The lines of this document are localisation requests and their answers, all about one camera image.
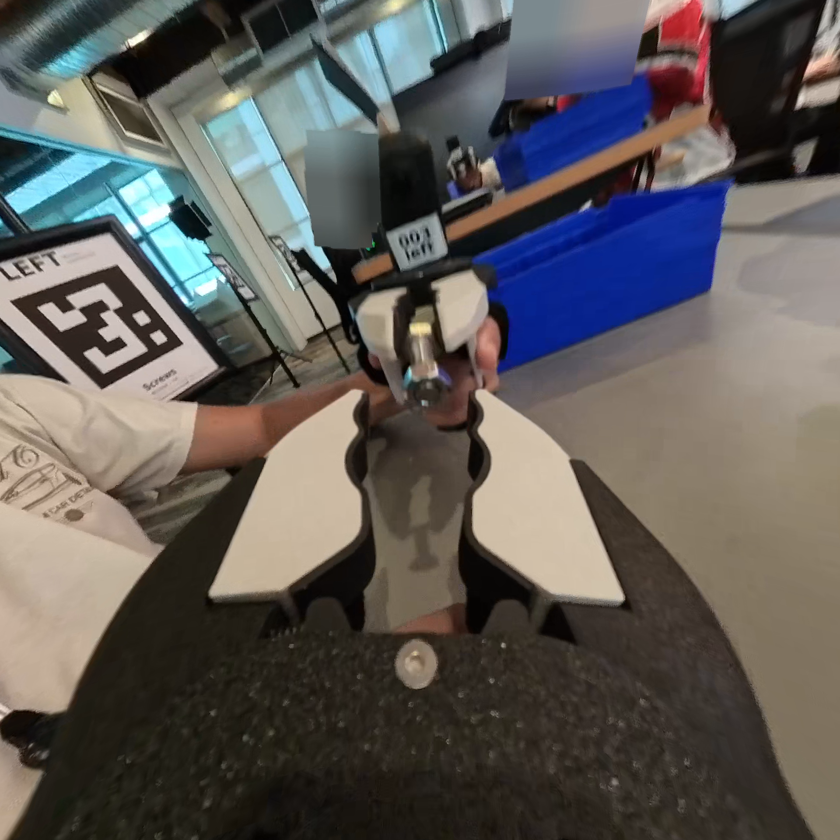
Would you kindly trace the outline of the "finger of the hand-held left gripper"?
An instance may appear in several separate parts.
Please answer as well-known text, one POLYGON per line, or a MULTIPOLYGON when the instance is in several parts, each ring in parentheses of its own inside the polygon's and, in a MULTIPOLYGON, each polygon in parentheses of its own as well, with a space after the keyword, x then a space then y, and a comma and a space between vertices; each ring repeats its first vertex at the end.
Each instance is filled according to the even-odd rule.
POLYGON ((408 405, 405 374, 411 298, 407 289, 373 290, 355 305, 354 319, 363 345, 362 359, 384 377, 395 402, 408 405))
POLYGON ((487 285, 474 270, 435 279, 434 309, 443 355, 465 348, 477 387, 482 388, 484 374, 476 360, 476 336, 489 313, 487 285))

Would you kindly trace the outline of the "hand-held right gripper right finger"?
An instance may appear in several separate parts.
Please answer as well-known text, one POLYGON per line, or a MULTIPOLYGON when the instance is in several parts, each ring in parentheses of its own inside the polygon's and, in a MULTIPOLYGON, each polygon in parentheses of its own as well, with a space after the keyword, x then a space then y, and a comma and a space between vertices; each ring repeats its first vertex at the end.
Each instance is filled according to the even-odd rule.
POLYGON ((624 608, 626 595, 574 471, 538 425, 485 390, 469 398, 463 510, 465 623, 511 603, 538 633, 564 605, 624 608))

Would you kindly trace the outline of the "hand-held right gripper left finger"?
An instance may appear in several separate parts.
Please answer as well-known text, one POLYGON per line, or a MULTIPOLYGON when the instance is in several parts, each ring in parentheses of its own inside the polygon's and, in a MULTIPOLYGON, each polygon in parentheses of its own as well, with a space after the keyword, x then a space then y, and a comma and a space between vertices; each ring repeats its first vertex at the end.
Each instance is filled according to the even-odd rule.
POLYGON ((273 604, 289 623, 333 599, 364 626, 375 572, 368 471, 369 396, 349 391, 258 462, 247 504, 211 583, 213 604, 273 604))

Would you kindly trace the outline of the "steel hex bolt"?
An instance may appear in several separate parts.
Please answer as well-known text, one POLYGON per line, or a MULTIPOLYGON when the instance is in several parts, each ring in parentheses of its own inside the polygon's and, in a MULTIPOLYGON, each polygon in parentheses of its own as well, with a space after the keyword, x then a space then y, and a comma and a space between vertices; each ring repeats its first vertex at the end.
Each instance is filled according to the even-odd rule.
POLYGON ((422 308, 415 311, 408 324, 406 334, 406 369, 416 362, 423 363, 431 361, 438 362, 434 337, 434 311, 429 308, 422 308))

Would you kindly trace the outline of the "steel hex nut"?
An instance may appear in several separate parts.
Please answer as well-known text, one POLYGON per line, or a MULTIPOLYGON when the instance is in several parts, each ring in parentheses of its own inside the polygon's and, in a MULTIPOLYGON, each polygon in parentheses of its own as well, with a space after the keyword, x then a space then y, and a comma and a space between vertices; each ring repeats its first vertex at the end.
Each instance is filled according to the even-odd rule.
POLYGON ((407 401, 422 408, 441 403, 451 391, 451 387, 450 377, 434 360, 410 365, 403 377, 403 390, 407 401))

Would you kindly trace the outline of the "blue plastic bin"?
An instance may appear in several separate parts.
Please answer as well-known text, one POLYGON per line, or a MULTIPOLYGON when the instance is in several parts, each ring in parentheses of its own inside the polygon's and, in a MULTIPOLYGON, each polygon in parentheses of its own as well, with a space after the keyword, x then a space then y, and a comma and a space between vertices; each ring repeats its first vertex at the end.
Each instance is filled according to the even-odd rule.
POLYGON ((653 103, 645 74, 624 87, 584 95, 501 142, 493 154, 507 193, 642 132, 653 103))
POLYGON ((730 180, 618 196, 475 258, 507 310, 507 371, 708 293, 730 180))

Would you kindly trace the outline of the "person's left forearm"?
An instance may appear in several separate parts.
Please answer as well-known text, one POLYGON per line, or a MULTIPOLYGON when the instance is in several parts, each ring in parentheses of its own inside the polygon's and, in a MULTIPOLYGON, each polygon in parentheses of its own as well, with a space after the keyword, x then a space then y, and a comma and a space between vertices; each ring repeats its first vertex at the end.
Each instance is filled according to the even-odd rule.
POLYGON ((359 391, 369 398, 373 424, 393 416, 398 405, 383 385, 365 373, 311 388, 301 388, 283 398, 247 406, 199 406, 192 442, 181 475, 215 469, 234 469, 265 456, 282 438, 324 408, 349 393, 359 391))

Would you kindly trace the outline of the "person's left hand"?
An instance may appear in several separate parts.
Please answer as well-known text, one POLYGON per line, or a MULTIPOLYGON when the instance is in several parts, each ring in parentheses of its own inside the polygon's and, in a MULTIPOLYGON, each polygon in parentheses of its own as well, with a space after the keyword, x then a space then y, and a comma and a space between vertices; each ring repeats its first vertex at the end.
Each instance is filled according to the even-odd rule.
POLYGON ((476 380, 469 358, 463 358, 459 353, 443 358, 441 365, 450 380, 449 390, 439 403, 423 412, 424 418, 435 427, 449 428, 465 423, 470 394, 478 388, 494 392, 499 386, 501 331, 498 322, 491 316, 485 318, 475 340, 475 363, 481 383, 476 380))

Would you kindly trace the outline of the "black tripod sign stand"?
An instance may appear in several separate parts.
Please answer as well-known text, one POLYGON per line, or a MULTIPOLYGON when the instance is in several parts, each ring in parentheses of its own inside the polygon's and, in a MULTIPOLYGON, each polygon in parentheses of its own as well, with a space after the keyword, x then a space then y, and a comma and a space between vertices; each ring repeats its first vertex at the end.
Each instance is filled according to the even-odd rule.
POLYGON ((259 295, 257 295, 249 283, 237 272, 236 268, 233 267, 226 257, 216 253, 209 253, 207 257, 213 266, 224 276, 227 285, 232 290, 240 305, 244 308, 248 318, 255 327, 255 330, 266 344, 269 357, 272 361, 272 373, 270 375, 269 382, 273 382, 275 370, 279 368, 283 371, 292 387, 295 390, 300 389, 301 383, 291 371, 283 353, 274 343, 266 328, 254 312, 253 304, 259 301, 259 295))
POLYGON ((318 307, 316 306, 315 302, 311 299, 311 297, 309 295, 309 292, 307 290, 305 279, 306 279, 306 277, 311 277, 311 273, 307 272, 307 270, 304 269, 304 268, 300 268, 300 264, 299 264, 298 258, 297 258, 297 252, 292 250, 288 246, 286 240, 284 240, 283 237, 278 236, 278 235, 272 235, 272 236, 269 236, 269 241, 275 247, 275 250, 278 253, 280 253, 283 256, 283 259, 287 262, 289 268, 291 269, 291 271, 292 271, 292 273, 295 277, 295 280, 297 282, 297 286, 300 289, 302 296, 305 298, 305 300, 306 300, 306 302, 307 302, 307 304, 308 304, 308 306, 311 310, 312 316, 315 318, 317 324, 321 328, 322 335, 329 342, 330 347, 332 348, 335 355, 339 359, 339 362, 341 363, 344 371, 347 374, 350 374, 350 367, 349 367, 347 361, 344 359, 344 357, 343 357, 343 355, 342 355, 342 353, 339 349, 338 344, 336 344, 335 340, 333 339, 333 336, 330 332, 330 328, 328 328, 327 324, 323 320, 322 315, 321 315, 318 307))

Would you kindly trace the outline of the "black video bar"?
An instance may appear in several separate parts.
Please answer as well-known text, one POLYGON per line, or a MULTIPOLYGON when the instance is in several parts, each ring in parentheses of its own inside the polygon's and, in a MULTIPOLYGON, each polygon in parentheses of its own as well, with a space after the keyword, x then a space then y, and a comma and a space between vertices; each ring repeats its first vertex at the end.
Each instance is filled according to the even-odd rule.
POLYGON ((433 76, 438 76, 467 61, 477 60, 489 49, 505 43, 508 37, 499 28, 481 29, 472 38, 459 43, 457 46, 444 52, 444 54, 431 59, 429 61, 430 70, 433 76))

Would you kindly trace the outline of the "wooden desk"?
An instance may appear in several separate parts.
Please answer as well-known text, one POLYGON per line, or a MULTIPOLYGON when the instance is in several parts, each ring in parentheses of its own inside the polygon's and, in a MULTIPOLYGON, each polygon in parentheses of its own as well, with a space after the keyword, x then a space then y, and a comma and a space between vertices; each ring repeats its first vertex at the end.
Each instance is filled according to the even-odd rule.
POLYGON ((446 227, 453 257, 476 257, 572 213, 626 172, 631 186, 646 186, 662 146, 707 124, 711 105, 690 108, 650 129, 548 175, 446 227))

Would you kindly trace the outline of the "framed marker sign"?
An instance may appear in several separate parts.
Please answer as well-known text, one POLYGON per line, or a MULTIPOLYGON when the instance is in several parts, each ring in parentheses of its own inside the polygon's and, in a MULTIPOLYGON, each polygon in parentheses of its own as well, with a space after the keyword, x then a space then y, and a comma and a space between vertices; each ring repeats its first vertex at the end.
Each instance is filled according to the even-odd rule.
POLYGON ((2 239, 2 349, 77 388, 185 400, 230 364, 114 216, 2 239))

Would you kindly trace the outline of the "black studio light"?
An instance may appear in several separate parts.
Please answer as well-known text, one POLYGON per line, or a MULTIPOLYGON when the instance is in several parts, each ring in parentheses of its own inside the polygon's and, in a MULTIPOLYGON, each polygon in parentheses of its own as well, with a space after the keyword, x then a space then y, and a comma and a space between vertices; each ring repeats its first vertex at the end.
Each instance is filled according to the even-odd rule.
POLYGON ((169 218, 186 237, 205 243, 212 234, 212 222, 194 202, 178 196, 169 203, 169 218))

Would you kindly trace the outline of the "person in white shirt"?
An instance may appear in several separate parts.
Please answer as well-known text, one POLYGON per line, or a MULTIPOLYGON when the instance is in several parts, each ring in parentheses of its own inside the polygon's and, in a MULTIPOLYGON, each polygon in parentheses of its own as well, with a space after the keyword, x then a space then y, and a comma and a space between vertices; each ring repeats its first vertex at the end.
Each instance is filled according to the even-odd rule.
POLYGON ((1 671, 11 708, 67 706, 161 550, 123 501, 176 478, 195 421, 192 403, 2 376, 1 671))

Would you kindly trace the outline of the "black office chair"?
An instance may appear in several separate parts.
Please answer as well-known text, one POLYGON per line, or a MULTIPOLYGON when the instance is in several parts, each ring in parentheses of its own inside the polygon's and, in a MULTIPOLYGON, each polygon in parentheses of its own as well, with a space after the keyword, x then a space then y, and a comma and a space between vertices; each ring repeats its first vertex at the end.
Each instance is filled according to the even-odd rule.
POLYGON ((721 179, 750 183, 792 173, 795 106, 825 5, 746 2, 712 26, 712 104, 735 150, 721 179))

